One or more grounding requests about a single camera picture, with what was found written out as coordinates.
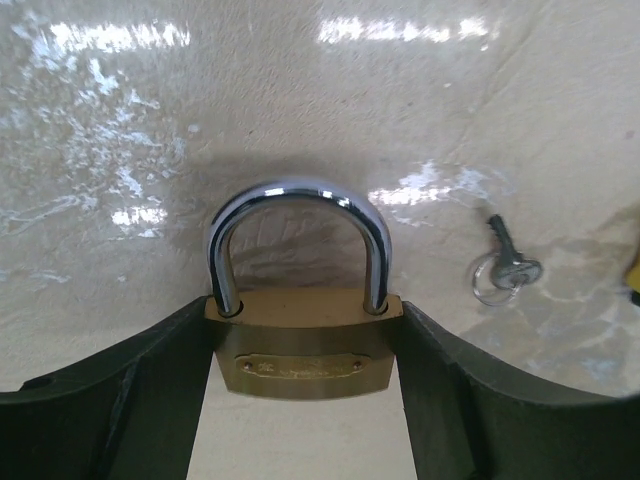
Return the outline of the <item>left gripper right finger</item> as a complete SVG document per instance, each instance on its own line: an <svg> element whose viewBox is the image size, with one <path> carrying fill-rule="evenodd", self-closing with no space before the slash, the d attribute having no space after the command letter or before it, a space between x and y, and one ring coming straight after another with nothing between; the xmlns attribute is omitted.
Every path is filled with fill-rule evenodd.
<svg viewBox="0 0 640 480"><path fill-rule="evenodd" d="M403 310L393 350L418 478L638 478L638 395L545 380Z"/></svg>

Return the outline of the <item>yellow padlock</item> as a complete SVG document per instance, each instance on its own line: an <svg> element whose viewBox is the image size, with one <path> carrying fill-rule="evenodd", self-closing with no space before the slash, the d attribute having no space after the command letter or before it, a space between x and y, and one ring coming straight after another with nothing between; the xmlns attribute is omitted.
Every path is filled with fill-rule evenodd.
<svg viewBox="0 0 640 480"><path fill-rule="evenodd" d="M640 253L636 252L625 273L625 284L629 289L629 299L640 306Z"/></svg>

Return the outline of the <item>brass padlock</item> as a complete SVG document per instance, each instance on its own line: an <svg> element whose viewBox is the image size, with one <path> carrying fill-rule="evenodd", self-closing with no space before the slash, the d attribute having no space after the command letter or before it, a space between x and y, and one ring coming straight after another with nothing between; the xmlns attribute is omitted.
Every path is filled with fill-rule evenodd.
<svg viewBox="0 0 640 480"><path fill-rule="evenodd" d="M318 202L361 234L366 253L361 288L238 290L230 256L241 222L273 203ZM388 338L403 315L389 293L392 241L367 199L319 179L263 181L229 199L207 238L212 295L205 317L222 340L216 359L228 391L280 400L330 400L388 388L394 354Z"/></svg>

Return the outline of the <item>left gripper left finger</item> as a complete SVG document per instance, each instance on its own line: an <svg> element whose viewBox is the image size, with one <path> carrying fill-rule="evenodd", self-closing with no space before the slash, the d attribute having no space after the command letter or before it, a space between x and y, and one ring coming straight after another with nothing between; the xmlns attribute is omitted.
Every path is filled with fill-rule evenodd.
<svg viewBox="0 0 640 480"><path fill-rule="evenodd" d="M186 478L219 339L206 302L2 393L2 478Z"/></svg>

